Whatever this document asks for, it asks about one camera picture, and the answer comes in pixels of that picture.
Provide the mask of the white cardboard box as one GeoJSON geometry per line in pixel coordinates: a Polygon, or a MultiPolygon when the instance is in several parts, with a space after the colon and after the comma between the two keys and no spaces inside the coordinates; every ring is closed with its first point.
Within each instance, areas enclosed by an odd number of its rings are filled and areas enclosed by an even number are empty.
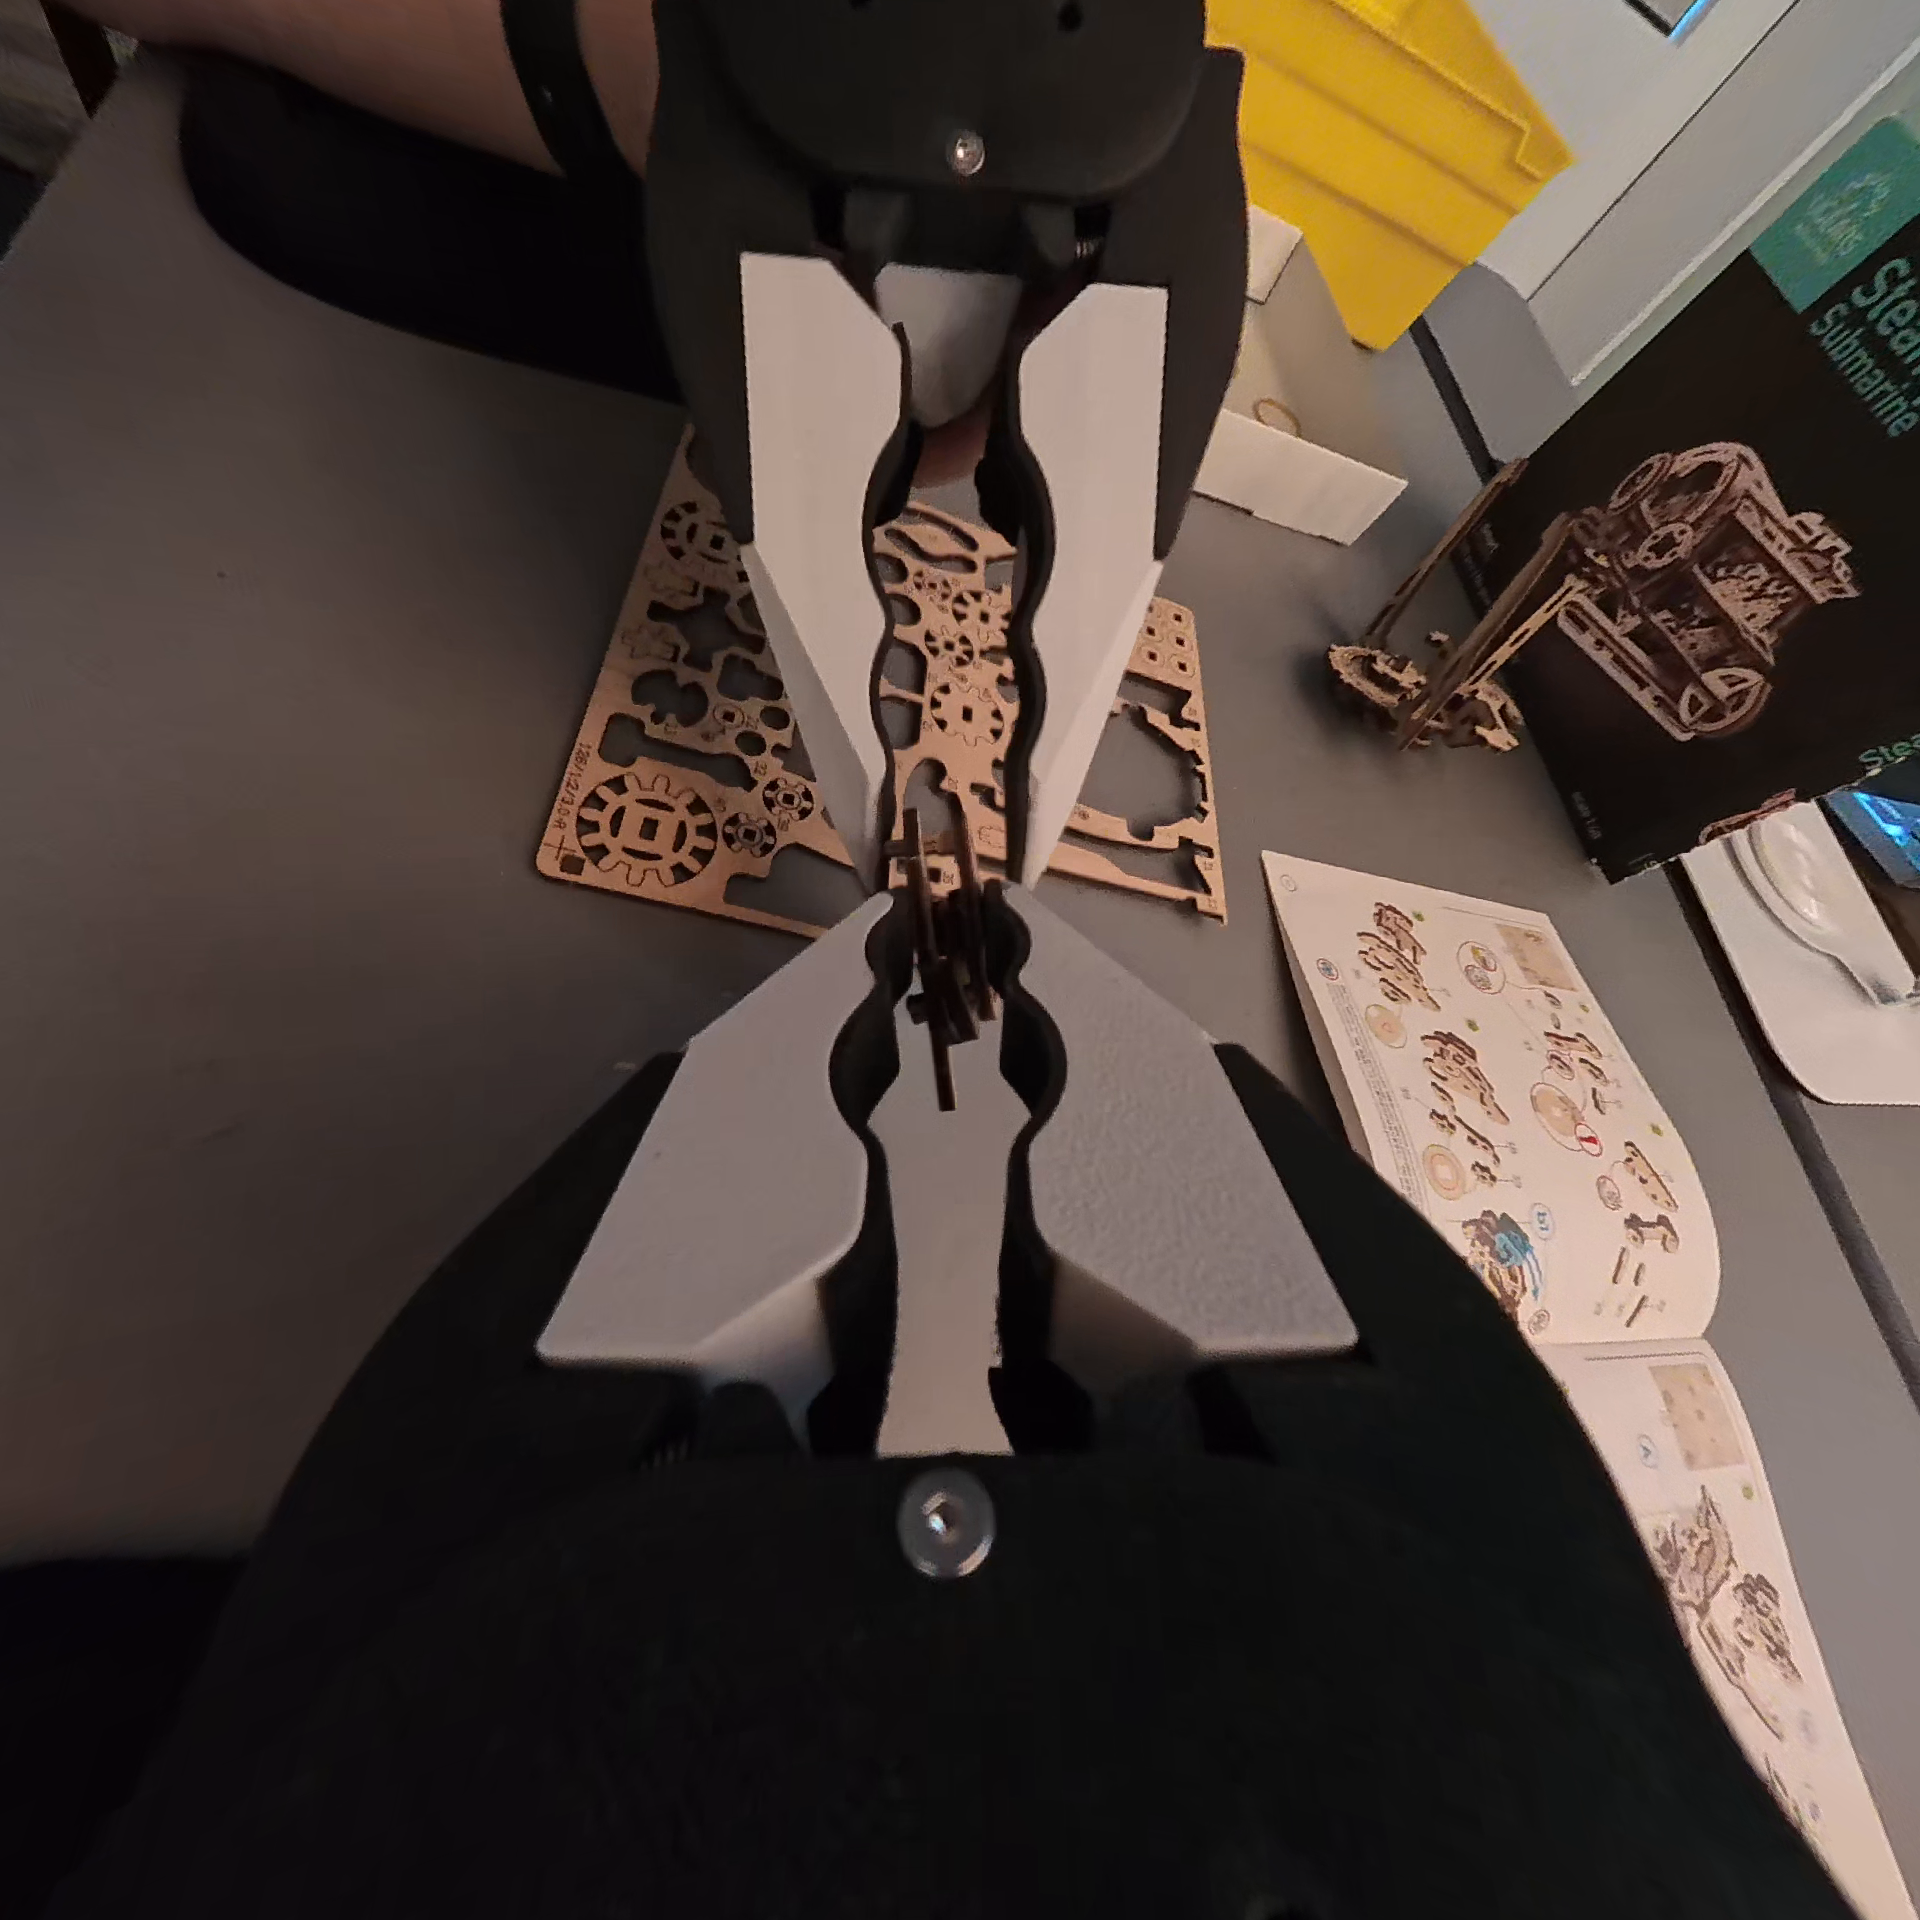
{"type": "Polygon", "coordinates": [[[1195,495],[1262,522],[1351,547],[1405,474],[1301,228],[1248,207],[1244,325],[1195,495]]]}

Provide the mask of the black model kit box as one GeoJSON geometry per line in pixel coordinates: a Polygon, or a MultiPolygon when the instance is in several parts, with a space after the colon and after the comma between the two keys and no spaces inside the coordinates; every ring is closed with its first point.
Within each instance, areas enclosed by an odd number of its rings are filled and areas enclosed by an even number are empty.
{"type": "Polygon", "coordinates": [[[1918,767],[1918,132],[1831,160],[1529,461],[1478,587],[1609,881],[1918,767]]]}

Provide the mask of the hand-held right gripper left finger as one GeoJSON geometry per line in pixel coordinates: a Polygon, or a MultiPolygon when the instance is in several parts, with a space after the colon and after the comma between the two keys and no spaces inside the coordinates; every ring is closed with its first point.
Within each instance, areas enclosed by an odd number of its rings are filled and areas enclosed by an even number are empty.
{"type": "Polygon", "coordinates": [[[819,1290],[865,1217],[869,1157],[829,1062],[875,992],[871,898],[692,1037],[539,1332],[549,1367],[641,1367],[817,1394],[819,1290]]]}

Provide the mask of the model instruction booklet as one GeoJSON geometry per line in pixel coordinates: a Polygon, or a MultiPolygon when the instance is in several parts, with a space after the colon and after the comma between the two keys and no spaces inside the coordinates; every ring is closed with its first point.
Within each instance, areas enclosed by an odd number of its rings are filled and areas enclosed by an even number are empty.
{"type": "Polygon", "coordinates": [[[1711,1202],[1547,915],[1262,851],[1348,1141],[1605,1461],[1744,1755],[1861,1917],[1915,1917],[1738,1388],[1711,1202]]]}

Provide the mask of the black wristband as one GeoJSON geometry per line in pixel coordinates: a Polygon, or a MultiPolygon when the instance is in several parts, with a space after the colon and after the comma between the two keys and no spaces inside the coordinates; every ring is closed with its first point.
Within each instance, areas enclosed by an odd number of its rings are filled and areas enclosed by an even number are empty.
{"type": "Polygon", "coordinates": [[[565,180],[575,132],[565,85],[577,52],[572,2],[501,2],[501,32],[539,148],[565,180]]]}

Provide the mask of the person's left forearm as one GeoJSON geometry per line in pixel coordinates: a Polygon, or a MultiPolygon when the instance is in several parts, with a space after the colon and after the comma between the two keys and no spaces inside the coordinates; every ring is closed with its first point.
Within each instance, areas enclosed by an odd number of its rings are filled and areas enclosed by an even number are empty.
{"type": "MultiPolygon", "coordinates": [[[[444,34],[431,112],[455,141],[559,180],[515,80],[501,2],[435,2],[444,34]]],[[[651,2],[572,2],[577,52],[569,60],[572,184],[628,184],[641,175],[661,92],[651,2]]]]}

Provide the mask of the yellow plastic bin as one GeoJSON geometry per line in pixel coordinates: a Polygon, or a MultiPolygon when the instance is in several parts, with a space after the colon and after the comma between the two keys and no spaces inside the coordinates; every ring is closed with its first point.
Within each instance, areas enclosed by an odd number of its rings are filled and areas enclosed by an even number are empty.
{"type": "Polygon", "coordinates": [[[1469,2],[1208,2],[1244,57],[1245,191],[1389,348],[1572,165],[1469,2]]]}

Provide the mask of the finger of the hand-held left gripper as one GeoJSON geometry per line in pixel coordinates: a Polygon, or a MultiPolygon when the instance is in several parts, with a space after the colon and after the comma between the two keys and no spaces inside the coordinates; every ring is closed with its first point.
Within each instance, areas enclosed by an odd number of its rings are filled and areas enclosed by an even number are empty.
{"type": "Polygon", "coordinates": [[[1062,838],[1159,580],[1158,468],[1167,292],[1081,290],[1019,348],[1011,451],[1019,567],[1011,622],[1011,878],[1062,838]]]}
{"type": "Polygon", "coordinates": [[[899,338],[819,258],[739,258],[752,538],[744,550],[777,675],[831,828],[879,870],[891,747],[878,721],[889,638],[871,512],[905,428],[899,338]]]}

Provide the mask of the laser-cut plywood parts sheet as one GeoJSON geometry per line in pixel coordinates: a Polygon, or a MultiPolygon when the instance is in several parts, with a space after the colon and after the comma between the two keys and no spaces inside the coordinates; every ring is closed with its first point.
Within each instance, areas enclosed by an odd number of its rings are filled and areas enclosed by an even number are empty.
{"type": "MultiPolygon", "coordinates": [[[[797,715],[777,678],[739,552],[695,478],[692,432],[667,472],[549,811],[537,871],[811,937],[811,864],[852,870],[797,715]]],[[[989,875],[1004,870],[1004,750],[1017,687],[1005,650],[1011,547],[969,518],[909,502],[875,540],[894,641],[879,707],[904,788],[958,811],[989,875]]],[[[1168,804],[1077,804],[1048,871],[1227,922],[1202,655],[1192,608],[1151,600],[1102,727],[1137,741],[1168,804]]]]}

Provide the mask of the small wooden gear assembly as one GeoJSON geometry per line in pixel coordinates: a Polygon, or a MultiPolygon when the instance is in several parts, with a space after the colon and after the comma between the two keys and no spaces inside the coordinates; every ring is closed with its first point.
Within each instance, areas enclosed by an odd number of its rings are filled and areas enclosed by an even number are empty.
{"type": "Polygon", "coordinates": [[[941,1112],[952,1115],[958,1110],[952,1055],[997,1021],[974,844],[965,828],[925,835],[919,811],[905,807],[887,857],[899,870],[909,902],[917,990],[905,997],[905,1008],[925,1030],[934,1098],[941,1112]]]}

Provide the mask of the partly built wooden model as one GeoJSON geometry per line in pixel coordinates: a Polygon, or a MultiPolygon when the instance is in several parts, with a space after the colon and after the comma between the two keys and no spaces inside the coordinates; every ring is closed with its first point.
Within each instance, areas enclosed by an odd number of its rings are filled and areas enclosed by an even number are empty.
{"type": "Polygon", "coordinates": [[[1441,540],[1435,540],[1415,571],[1405,575],[1359,638],[1334,644],[1327,652],[1334,697],[1384,727],[1399,750],[1481,747],[1495,754],[1508,754],[1521,747],[1521,708],[1488,671],[1481,671],[1471,682],[1447,697],[1435,695],[1435,675],[1452,661],[1457,641],[1432,631],[1429,650],[1435,652],[1435,661],[1429,670],[1405,655],[1389,652],[1384,641],[1392,638],[1441,567],[1481,528],[1495,502],[1517,485],[1527,467],[1529,457],[1504,464],[1459,508],[1441,540]]]}

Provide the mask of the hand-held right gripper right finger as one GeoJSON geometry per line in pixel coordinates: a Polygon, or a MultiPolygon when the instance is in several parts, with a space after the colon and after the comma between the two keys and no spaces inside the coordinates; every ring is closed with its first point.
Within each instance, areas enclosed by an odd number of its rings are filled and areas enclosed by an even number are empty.
{"type": "Polygon", "coordinates": [[[1005,894],[1042,1351],[1088,1392],[1222,1360],[1345,1358],[1359,1335],[1211,1037],[1035,894],[1005,894]]]}

